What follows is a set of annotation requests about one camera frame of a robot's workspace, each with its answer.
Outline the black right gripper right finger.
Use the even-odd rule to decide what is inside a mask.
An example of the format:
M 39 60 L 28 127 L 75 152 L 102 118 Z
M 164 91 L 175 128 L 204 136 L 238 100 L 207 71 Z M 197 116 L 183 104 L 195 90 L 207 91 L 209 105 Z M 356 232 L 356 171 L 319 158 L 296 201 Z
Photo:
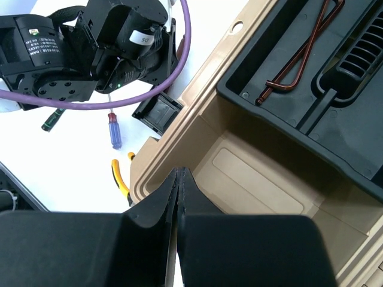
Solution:
M 178 255 L 185 286 L 336 286 L 324 240 L 302 215 L 229 215 L 179 170 Z

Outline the large brown hex key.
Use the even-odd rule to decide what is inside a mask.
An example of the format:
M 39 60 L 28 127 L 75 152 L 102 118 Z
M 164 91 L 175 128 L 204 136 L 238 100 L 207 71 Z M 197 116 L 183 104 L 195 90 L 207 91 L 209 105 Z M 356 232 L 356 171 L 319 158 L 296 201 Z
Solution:
M 312 32 L 309 38 L 303 43 L 303 45 L 296 51 L 293 57 L 286 63 L 286 65 L 278 72 L 276 77 L 270 81 L 266 81 L 266 91 L 277 90 L 277 91 L 291 91 L 295 89 L 300 82 L 303 71 L 306 68 L 309 55 L 312 51 L 315 41 L 321 35 L 321 33 L 326 30 L 329 24 L 336 18 L 341 9 L 343 8 L 345 1 L 335 1 L 335 6 L 329 12 L 329 14 L 325 17 L 327 7 L 330 1 L 323 1 L 322 6 L 320 8 L 320 12 L 318 13 L 317 19 L 315 21 L 314 27 L 312 28 Z M 291 71 L 294 65 L 301 60 L 299 69 L 295 76 L 295 79 L 290 84 L 282 84 L 282 79 Z

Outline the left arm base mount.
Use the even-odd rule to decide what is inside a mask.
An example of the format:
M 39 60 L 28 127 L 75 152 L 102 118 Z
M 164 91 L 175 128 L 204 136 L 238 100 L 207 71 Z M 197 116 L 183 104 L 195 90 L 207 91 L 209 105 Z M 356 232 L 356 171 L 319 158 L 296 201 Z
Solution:
M 1 212 L 15 210 L 49 210 L 1 163 Z

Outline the tan plastic toolbox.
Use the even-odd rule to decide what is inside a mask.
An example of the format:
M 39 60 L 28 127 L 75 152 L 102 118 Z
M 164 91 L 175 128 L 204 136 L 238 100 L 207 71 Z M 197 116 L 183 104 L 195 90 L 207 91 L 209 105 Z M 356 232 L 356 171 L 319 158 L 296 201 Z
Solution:
M 382 285 L 382 204 L 263 120 L 220 97 L 216 84 L 253 32 L 281 17 L 281 1 L 250 1 L 180 99 L 161 139 L 149 138 L 130 168 L 140 202 L 175 167 L 228 213 L 302 214 L 319 227 L 340 286 Z

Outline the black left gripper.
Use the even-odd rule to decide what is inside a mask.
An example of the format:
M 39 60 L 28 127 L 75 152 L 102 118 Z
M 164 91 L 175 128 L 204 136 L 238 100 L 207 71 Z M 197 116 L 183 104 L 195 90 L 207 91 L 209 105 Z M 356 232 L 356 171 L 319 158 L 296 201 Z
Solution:
M 70 7 L 66 36 L 95 91 L 143 80 L 163 83 L 177 65 L 171 1 L 89 1 Z

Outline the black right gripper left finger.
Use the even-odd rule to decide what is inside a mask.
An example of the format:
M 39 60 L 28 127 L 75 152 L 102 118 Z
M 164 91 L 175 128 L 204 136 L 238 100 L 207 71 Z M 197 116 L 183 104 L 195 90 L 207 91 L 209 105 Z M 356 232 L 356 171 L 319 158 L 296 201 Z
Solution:
M 2 286 L 172 286 L 178 173 L 123 213 L 1 213 Z

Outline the yellow black needle-nose pliers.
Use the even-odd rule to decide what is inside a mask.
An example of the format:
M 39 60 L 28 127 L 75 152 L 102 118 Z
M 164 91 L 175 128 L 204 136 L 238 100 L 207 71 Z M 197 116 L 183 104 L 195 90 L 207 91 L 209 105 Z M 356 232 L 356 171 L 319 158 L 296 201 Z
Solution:
M 115 184 L 118 186 L 118 189 L 124 196 L 124 198 L 128 201 L 128 204 L 130 207 L 134 205 L 133 200 L 130 195 L 130 189 L 128 186 L 124 183 L 124 180 L 121 176 L 121 171 L 120 171 L 120 164 L 117 159 L 113 159 L 111 161 L 111 170 L 113 174 L 113 178 L 115 181 Z

